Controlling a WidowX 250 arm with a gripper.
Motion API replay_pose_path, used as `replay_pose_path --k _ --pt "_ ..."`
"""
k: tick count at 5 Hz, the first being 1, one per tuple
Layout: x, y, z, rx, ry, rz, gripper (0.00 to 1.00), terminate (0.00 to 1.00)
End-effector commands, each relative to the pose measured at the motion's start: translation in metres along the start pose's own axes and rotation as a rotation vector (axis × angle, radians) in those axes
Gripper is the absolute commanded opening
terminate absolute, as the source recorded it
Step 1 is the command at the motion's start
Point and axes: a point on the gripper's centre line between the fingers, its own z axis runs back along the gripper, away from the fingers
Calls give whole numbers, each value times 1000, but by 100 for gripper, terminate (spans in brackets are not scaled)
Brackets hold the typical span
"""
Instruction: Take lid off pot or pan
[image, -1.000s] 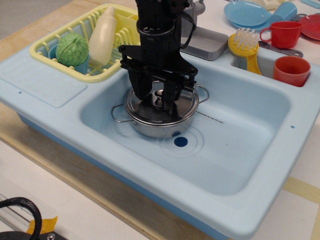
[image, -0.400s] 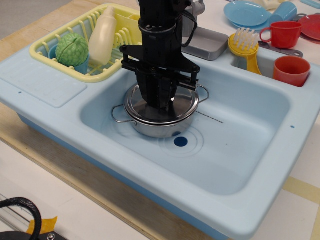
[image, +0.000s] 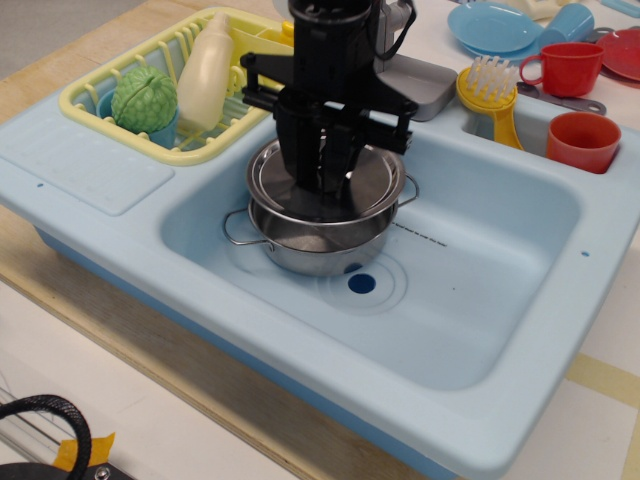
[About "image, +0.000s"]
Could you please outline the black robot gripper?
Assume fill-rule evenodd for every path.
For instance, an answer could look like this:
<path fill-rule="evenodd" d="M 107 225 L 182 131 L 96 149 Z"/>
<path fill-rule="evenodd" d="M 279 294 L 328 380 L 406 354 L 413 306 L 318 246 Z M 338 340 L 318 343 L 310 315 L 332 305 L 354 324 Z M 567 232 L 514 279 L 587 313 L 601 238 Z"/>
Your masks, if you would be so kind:
<path fill-rule="evenodd" d="M 285 170 L 319 191 L 320 140 L 324 193 L 342 190 L 365 145 L 396 153 L 411 141 L 417 105 L 376 72 L 378 1 L 291 1 L 291 55 L 249 52 L 245 103 L 272 112 Z"/>

